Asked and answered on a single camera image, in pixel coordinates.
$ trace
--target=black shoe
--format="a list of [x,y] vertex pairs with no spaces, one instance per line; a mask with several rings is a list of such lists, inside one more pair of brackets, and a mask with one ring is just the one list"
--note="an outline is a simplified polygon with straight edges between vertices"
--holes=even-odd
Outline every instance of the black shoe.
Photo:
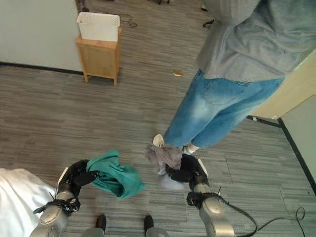
[[105,227],[107,225],[107,218],[105,217],[104,214],[100,215],[97,219],[97,222],[95,224],[96,228],[101,228],[103,231],[105,231]]
[[144,220],[144,231],[145,231],[145,234],[147,232],[147,230],[151,227],[154,227],[154,220],[152,218],[151,215],[148,215],[145,217],[145,220]]

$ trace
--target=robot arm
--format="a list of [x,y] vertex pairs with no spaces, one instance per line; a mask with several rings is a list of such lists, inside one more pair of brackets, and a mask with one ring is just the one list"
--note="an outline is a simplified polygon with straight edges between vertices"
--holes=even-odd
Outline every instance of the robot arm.
[[167,174],[176,181],[189,182],[192,192],[188,193],[188,205],[199,210],[207,237],[235,237],[232,225],[225,217],[218,195],[211,192],[205,169],[194,156],[183,154],[181,169],[166,166]]
[[56,198],[33,212],[43,214],[31,237],[59,237],[66,229],[68,217],[72,212],[79,211],[78,195],[81,187],[98,175],[97,171],[86,172],[87,162],[80,160],[64,170],[59,179]]

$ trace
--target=teal cloth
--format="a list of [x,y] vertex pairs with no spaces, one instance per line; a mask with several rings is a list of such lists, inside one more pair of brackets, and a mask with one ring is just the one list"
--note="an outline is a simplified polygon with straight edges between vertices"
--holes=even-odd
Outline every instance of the teal cloth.
[[92,184],[104,191],[110,191],[119,199],[136,195],[145,188],[140,174],[133,166],[119,164],[118,151],[109,151],[91,159],[86,170],[98,170],[99,176]]

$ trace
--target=white sneaker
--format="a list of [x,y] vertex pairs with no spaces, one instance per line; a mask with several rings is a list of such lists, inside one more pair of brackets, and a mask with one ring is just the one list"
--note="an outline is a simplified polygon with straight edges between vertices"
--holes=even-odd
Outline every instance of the white sneaker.
[[163,136],[161,136],[160,134],[157,134],[153,139],[153,145],[157,147],[162,147],[164,145]]

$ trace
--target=white plastic basket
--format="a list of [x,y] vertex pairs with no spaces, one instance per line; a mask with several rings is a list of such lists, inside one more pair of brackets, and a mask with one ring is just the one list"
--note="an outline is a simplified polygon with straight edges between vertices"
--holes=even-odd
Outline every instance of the white plastic basket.
[[119,16],[117,15],[80,12],[77,23],[85,40],[118,41]]

